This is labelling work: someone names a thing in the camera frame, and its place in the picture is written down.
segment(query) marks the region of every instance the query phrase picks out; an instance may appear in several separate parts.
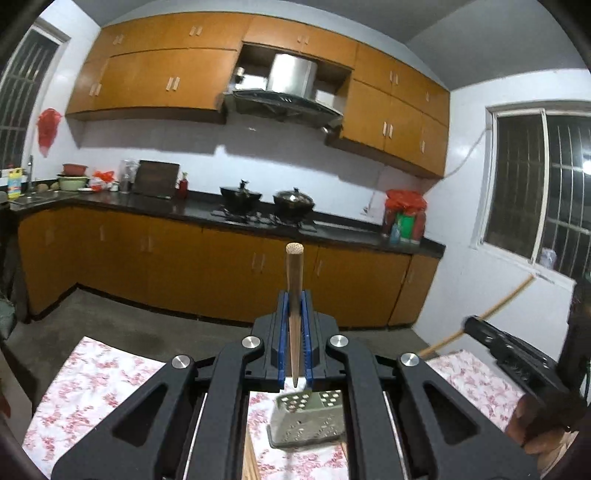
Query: wooden stick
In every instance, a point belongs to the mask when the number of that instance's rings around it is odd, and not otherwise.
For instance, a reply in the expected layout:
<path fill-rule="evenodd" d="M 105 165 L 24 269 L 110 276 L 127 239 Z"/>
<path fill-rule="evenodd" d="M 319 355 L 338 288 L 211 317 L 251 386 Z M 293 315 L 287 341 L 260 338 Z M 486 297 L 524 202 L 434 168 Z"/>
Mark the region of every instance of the wooden stick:
<path fill-rule="evenodd" d="M 244 438 L 244 457 L 242 460 L 242 480 L 261 480 L 261 474 L 256 462 L 255 449 L 252 445 L 251 431 L 246 426 Z"/>
<path fill-rule="evenodd" d="M 304 245 L 287 244 L 287 291 L 290 299 L 291 377 L 297 388 L 300 376 L 301 291 L 304 284 Z"/>
<path fill-rule="evenodd" d="M 505 298 L 503 298 L 501 301 L 499 301 L 496 305 L 492 306 L 490 309 L 488 309 L 486 312 L 484 312 L 480 317 L 478 317 L 478 320 L 483 321 L 483 320 L 487 320 L 488 318 L 492 317 L 495 313 L 497 313 L 505 305 L 507 305 L 511 300 L 513 300 L 517 295 L 519 295 L 522 291 L 524 291 L 527 287 L 529 287 L 530 284 L 534 281 L 534 279 L 535 279 L 535 276 L 530 274 L 530 276 L 527 277 L 513 292 L 509 293 Z M 425 350 L 421 350 L 418 353 L 418 355 L 421 358 L 425 358 L 426 356 L 429 356 L 432 353 L 435 353 L 440 348 L 443 348 L 446 345 L 448 345 L 449 343 L 452 343 L 454 340 L 457 340 L 462 335 L 464 335 L 464 330 L 458 330 L 453 335 L 450 335 L 449 337 L 444 338 L 441 342 L 436 343 L 435 345 L 430 346 L 428 348 L 425 348 Z"/>

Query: floral tablecloth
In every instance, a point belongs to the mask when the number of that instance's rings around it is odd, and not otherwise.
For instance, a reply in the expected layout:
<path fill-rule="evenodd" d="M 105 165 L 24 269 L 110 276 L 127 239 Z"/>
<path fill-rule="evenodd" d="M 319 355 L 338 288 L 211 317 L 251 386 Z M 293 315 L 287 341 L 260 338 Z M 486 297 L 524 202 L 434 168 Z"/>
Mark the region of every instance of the floral tablecloth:
<path fill-rule="evenodd" d="M 504 429 L 522 393 L 471 353 L 460 351 L 429 364 L 472 404 Z M 66 451 L 164 365 L 117 350 L 88 337 L 74 348 L 47 389 L 31 420 L 22 447 L 49 478 Z M 291 381 L 285 383 L 285 392 Z M 308 449 L 269 446 L 265 426 L 276 394 L 252 392 L 248 426 L 265 480 L 346 480 L 347 463 L 338 443 Z"/>

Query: stove burner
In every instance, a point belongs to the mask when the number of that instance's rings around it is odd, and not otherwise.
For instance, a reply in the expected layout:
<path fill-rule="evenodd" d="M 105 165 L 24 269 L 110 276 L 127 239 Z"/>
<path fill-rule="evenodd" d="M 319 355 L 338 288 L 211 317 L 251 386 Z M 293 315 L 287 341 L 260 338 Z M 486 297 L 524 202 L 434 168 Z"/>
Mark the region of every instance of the stove burner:
<path fill-rule="evenodd" d="M 270 213 L 268 216 L 263 216 L 261 212 L 254 212 L 250 215 L 236 215 L 228 212 L 228 210 L 214 210 L 212 216 L 224 218 L 227 223 L 235 223 L 237 225 L 268 225 L 276 226 L 278 228 L 297 229 L 304 232 L 315 232 L 314 222 L 312 220 L 302 220 L 300 222 L 290 222 L 286 219 L 280 219 L 277 215 Z"/>

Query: sink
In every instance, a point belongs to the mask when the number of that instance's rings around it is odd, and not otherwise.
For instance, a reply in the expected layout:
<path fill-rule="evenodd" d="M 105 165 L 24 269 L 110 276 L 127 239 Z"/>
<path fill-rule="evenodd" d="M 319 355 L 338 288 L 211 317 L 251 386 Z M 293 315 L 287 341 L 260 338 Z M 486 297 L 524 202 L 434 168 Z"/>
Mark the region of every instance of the sink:
<path fill-rule="evenodd" d="M 63 192 L 61 190 L 50 190 L 49 192 L 33 193 L 31 195 L 21 195 L 19 198 L 10 200 L 15 205 L 37 205 L 38 203 L 52 202 L 62 198 L 75 195 L 76 192 Z"/>

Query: faucet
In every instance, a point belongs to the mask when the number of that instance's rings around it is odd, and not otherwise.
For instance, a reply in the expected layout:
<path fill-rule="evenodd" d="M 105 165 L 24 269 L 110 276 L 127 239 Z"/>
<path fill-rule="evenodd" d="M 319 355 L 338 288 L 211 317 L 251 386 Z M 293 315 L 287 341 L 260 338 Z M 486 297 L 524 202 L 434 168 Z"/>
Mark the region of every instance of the faucet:
<path fill-rule="evenodd" d="M 35 192 L 33 189 L 33 156 L 29 155 L 29 161 L 27 162 L 27 195 L 33 195 Z"/>

